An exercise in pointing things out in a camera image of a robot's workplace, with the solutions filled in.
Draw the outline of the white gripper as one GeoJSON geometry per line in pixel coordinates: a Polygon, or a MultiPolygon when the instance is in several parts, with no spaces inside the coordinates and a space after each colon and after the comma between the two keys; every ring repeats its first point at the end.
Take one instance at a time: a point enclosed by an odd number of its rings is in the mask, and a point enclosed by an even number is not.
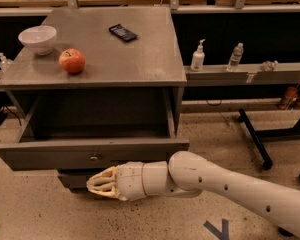
{"type": "Polygon", "coordinates": [[[143,188],[143,163],[128,162],[112,166],[90,177],[89,192],[121,201],[135,201],[146,197],[143,188]]]}

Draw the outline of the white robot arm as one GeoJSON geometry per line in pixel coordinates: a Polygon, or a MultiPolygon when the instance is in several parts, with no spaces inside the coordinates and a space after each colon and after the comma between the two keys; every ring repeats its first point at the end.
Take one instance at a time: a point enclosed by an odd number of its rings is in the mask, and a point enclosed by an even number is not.
{"type": "Polygon", "coordinates": [[[148,196],[221,195],[300,238],[300,190],[224,169],[189,151],[169,161],[128,162],[92,176],[87,189],[121,201],[148,196]]]}

